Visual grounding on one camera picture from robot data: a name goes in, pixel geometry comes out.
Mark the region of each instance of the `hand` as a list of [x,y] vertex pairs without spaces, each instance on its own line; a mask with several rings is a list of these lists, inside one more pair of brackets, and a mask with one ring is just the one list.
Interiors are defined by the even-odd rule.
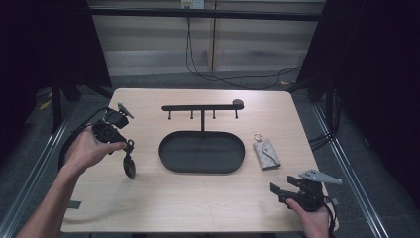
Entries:
[[92,127],[86,127],[68,148],[65,166],[74,167],[83,174],[87,168],[98,164],[108,153],[126,148],[125,142],[102,143],[96,140]]
[[303,232],[307,238],[328,238],[329,214],[324,206],[314,212],[306,212],[303,208],[289,198],[287,205],[299,216]]

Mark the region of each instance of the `wall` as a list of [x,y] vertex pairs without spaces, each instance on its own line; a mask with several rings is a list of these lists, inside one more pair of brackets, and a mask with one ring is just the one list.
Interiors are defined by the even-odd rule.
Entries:
[[[180,0],[91,0],[91,6],[180,8]],[[205,9],[320,13],[323,1],[205,1]],[[113,75],[186,72],[184,18],[94,16]],[[302,64],[317,23],[191,19],[199,71],[280,70]],[[192,65],[190,56],[188,64]]]

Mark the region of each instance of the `floor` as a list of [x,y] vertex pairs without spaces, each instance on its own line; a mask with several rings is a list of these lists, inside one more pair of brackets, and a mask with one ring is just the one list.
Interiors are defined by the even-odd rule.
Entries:
[[[271,86],[267,90],[283,90],[296,78],[298,71],[261,79],[260,75],[273,74],[272,71],[254,72],[220,72],[220,77],[252,75],[247,79],[230,79],[209,81],[191,73],[153,74],[143,76],[113,77],[114,88],[143,87],[143,88],[209,88],[209,89],[259,89]],[[1,168],[0,174],[0,219],[13,216],[14,221],[5,229],[4,222],[0,231],[12,232],[19,230],[32,214],[44,197],[50,184],[56,176],[57,153],[62,141],[68,137],[84,115],[107,105],[109,99],[97,95],[87,88],[81,87],[82,98],[72,103],[63,100],[63,115],[67,118],[66,130],[61,138],[52,136],[52,108],[44,111],[38,106],[44,101],[48,90],[38,93],[37,107],[34,109],[27,123],[24,125],[21,138],[16,147],[8,155],[8,163]],[[323,102],[309,102],[304,89],[292,94],[299,117],[307,134],[308,140],[322,135],[321,119],[317,116],[316,108],[322,108]],[[59,140],[56,147],[45,151],[49,140]],[[381,164],[377,153],[365,143],[365,137],[357,125],[346,115],[345,110],[340,118],[340,128],[337,134],[338,143],[345,152],[344,162],[340,163],[333,143],[327,143],[314,151],[314,157],[319,170],[344,181],[343,185],[326,184],[329,194],[338,198],[339,229],[337,237],[415,237],[420,235],[420,211],[413,201],[393,179]],[[34,175],[33,168],[40,168]],[[356,181],[349,176],[350,170],[356,175]],[[359,183],[362,193],[358,195]],[[26,199],[20,200],[20,193],[27,193]],[[256,234],[148,234],[148,237],[254,237]],[[300,233],[277,233],[281,237],[301,237]],[[62,234],[61,237],[89,237],[89,234]],[[93,234],[92,237],[131,237],[131,234]]]

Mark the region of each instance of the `black cable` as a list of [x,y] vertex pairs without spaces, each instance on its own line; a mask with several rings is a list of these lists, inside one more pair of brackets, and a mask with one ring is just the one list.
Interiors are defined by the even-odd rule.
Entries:
[[341,117],[341,110],[343,107],[343,103],[340,97],[337,95],[337,92],[334,94],[334,118],[333,118],[333,127],[331,128],[330,132],[327,134],[320,135],[314,139],[308,140],[309,144],[311,144],[312,152],[316,151],[317,149],[321,148],[331,140],[333,140],[340,127],[340,117]]
[[[193,57],[193,50],[192,50],[192,41],[191,41],[191,25],[190,25],[190,19],[187,18],[187,27],[188,27],[188,32],[187,32],[187,44],[186,44],[186,51],[185,51],[185,61],[186,61],[186,67],[188,69],[189,72],[191,72],[192,74],[201,77],[202,79],[205,79],[207,81],[223,81],[225,83],[228,83],[230,85],[236,86],[236,87],[241,87],[244,89],[248,89],[248,90],[264,90],[264,89],[269,89],[272,87],[275,87],[278,85],[279,83],[279,78],[281,75],[285,75],[287,73],[290,73],[292,71],[295,70],[300,70],[301,66],[299,67],[295,67],[295,68],[285,68],[282,69],[281,71],[279,71],[276,74],[270,74],[270,75],[259,75],[259,76],[235,76],[235,77],[226,77],[226,78],[221,78],[218,76],[214,76],[214,75],[208,75],[208,74],[202,74],[200,72],[198,72],[197,67],[195,66],[195,61],[194,61],[194,57]],[[191,62],[192,62],[192,66],[194,68],[194,71],[189,67],[188,65],[188,50],[190,51],[190,57],[191,57]],[[241,79],[241,78],[268,78],[268,77],[276,77],[276,81],[266,87],[260,87],[260,88],[256,88],[256,87],[245,87],[236,83],[232,83],[229,80],[232,79]]]
[[96,116],[99,112],[103,110],[108,110],[109,107],[103,107],[101,109],[98,109],[95,111],[90,117],[88,117],[86,120],[84,120],[74,131],[71,132],[70,136],[67,138],[67,140],[64,142],[64,144],[61,147],[61,151],[59,152],[58,157],[58,170],[61,169],[61,167],[65,164],[65,154],[67,153],[68,149],[70,148],[71,144],[76,140],[78,135],[88,126],[94,125],[92,123],[88,123],[94,116]]
[[333,206],[334,215],[333,215],[333,211],[331,211],[331,209],[327,205],[327,203],[324,202],[324,206],[325,206],[325,208],[327,208],[328,214],[330,215],[329,234],[332,234],[333,231],[334,231],[334,228],[336,227],[337,209],[336,209],[336,205],[334,205],[334,202],[330,197],[324,196],[324,198],[326,198],[328,201],[330,201],[331,205]]

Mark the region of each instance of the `black mug rack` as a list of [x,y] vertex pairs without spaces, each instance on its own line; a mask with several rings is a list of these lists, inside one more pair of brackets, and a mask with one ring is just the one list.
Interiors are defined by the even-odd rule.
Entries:
[[238,119],[238,110],[244,109],[244,102],[241,99],[235,99],[232,104],[216,104],[216,105],[171,105],[163,106],[163,111],[169,112],[167,119],[171,118],[172,111],[191,111],[190,119],[194,118],[194,111],[201,111],[201,131],[204,131],[205,111],[213,111],[213,119],[216,119],[216,111],[219,110],[235,110],[235,118]]
[[166,105],[161,108],[169,112],[201,112],[201,131],[175,131],[160,143],[159,155],[162,163],[171,171],[178,173],[227,174],[237,170],[244,160],[245,147],[240,138],[229,132],[205,131],[205,111],[235,111],[244,109],[244,102],[235,99],[232,104],[222,105]]

